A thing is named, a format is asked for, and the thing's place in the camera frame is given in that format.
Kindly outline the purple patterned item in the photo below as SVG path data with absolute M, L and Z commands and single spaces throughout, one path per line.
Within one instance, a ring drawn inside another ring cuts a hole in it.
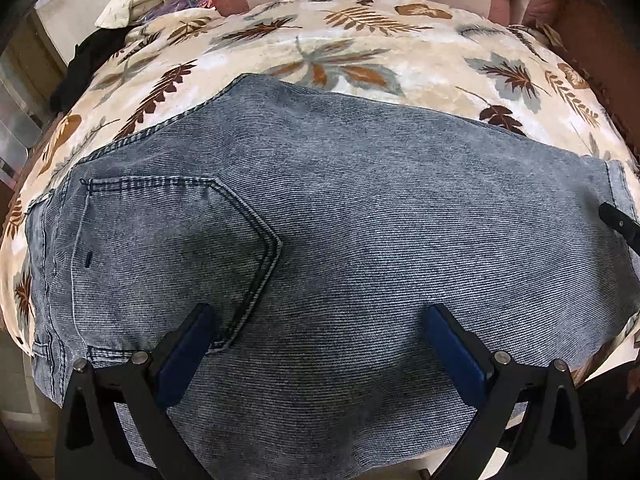
M 146 22 L 155 20 L 160 16 L 180 12 L 188 9 L 211 9 L 215 6 L 214 0 L 172 0 L 149 11 L 144 16 Z

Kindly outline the leaf-print beige blanket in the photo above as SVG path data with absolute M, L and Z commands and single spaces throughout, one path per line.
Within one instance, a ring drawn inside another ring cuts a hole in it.
M 1 225 L 1 327 L 34 341 L 26 262 L 30 205 L 84 156 L 262 73 L 350 96 L 491 122 L 529 139 L 620 162 L 631 193 L 639 165 L 548 26 L 501 26 L 425 0 L 282 0 L 243 14 L 167 14 L 133 29 L 35 154 Z

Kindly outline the brown sofa backrest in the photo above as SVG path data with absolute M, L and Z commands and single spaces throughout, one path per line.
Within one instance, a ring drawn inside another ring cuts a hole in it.
M 639 154 L 639 50 L 601 0 L 529 0 L 523 23 L 587 79 L 625 143 Z

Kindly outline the black cloth on sofa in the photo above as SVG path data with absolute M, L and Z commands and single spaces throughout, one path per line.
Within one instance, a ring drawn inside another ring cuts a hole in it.
M 131 27 L 99 28 L 75 47 L 66 75 L 50 97 L 50 111 L 67 114 L 88 89 L 94 73 L 125 44 Z

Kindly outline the grey acid-wash denim shorts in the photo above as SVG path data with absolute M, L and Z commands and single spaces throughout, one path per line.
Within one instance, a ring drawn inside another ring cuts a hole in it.
M 581 367 L 639 309 L 598 216 L 618 162 L 436 110 L 245 75 L 84 156 L 29 209 L 37 387 L 218 336 L 169 412 L 217 479 L 347 479 L 453 444 L 472 412 L 422 335 L 444 304 L 522 363 Z

